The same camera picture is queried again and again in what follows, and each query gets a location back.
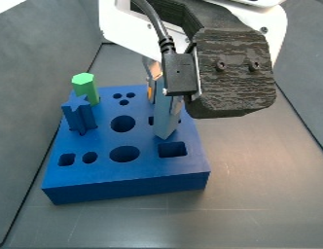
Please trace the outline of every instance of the blue block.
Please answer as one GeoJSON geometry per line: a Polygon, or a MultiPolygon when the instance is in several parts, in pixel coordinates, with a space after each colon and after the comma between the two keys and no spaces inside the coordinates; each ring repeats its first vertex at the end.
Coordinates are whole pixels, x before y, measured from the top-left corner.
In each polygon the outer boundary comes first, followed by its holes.
{"type": "Polygon", "coordinates": [[[64,114],[68,119],[70,130],[78,130],[85,135],[89,129],[97,128],[94,114],[88,101],[88,95],[70,95],[70,100],[62,105],[64,114]]]}
{"type": "Polygon", "coordinates": [[[85,136],[66,119],[56,139],[42,190],[54,204],[203,189],[209,165],[195,121],[167,140],[153,131],[148,87],[101,88],[93,107],[98,124],[85,136]]]}

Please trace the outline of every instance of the green block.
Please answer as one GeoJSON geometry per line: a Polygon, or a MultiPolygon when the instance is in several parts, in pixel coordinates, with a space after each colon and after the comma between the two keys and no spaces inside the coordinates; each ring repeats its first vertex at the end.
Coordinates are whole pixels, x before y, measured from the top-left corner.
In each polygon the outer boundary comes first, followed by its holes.
{"type": "Polygon", "coordinates": [[[94,75],[81,73],[73,76],[72,79],[73,90],[77,96],[88,95],[92,106],[100,103],[100,93],[97,91],[94,75]]]}

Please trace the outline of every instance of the round hole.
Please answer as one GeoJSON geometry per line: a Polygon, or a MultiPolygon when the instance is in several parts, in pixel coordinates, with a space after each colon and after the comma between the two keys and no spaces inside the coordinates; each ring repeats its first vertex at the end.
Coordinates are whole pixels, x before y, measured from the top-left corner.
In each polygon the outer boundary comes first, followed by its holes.
{"type": "Polygon", "coordinates": [[[122,97],[122,94],[121,94],[121,93],[116,93],[116,94],[114,94],[114,98],[116,98],[116,99],[118,99],[118,98],[121,98],[121,97],[122,97]]]}
{"type": "Polygon", "coordinates": [[[131,93],[126,94],[126,97],[129,97],[129,98],[132,98],[132,97],[135,97],[135,96],[136,96],[136,93],[135,93],[135,92],[131,92],[131,93]]]}
{"type": "Polygon", "coordinates": [[[120,105],[128,105],[128,104],[129,104],[129,101],[126,99],[120,101],[120,105]]]}
{"type": "Polygon", "coordinates": [[[72,166],[74,163],[74,157],[76,157],[74,153],[62,154],[60,158],[58,166],[72,166]]]}
{"type": "Polygon", "coordinates": [[[116,162],[129,162],[139,158],[140,150],[135,146],[120,146],[110,152],[110,159],[116,162]]]}
{"type": "Polygon", "coordinates": [[[84,160],[85,163],[90,164],[90,163],[96,162],[97,158],[98,158],[98,155],[97,155],[96,152],[88,152],[84,155],[82,160],[84,160]]]}
{"type": "Polygon", "coordinates": [[[268,28],[267,28],[267,27],[262,27],[262,28],[260,28],[260,32],[262,32],[263,34],[267,34],[267,33],[268,33],[268,28]]]}
{"type": "Polygon", "coordinates": [[[136,120],[131,116],[118,116],[112,121],[112,129],[116,132],[126,132],[136,126],[136,120]]]}
{"type": "Polygon", "coordinates": [[[252,61],[250,69],[251,69],[251,72],[259,71],[260,70],[260,63],[258,61],[252,61]]]}
{"type": "Polygon", "coordinates": [[[217,64],[216,64],[215,68],[216,68],[217,72],[224,72],[224,70],[227,69],[227,64],[225,64],[225,62],[220,60],[220,61],[217,62],[217,64]]]}

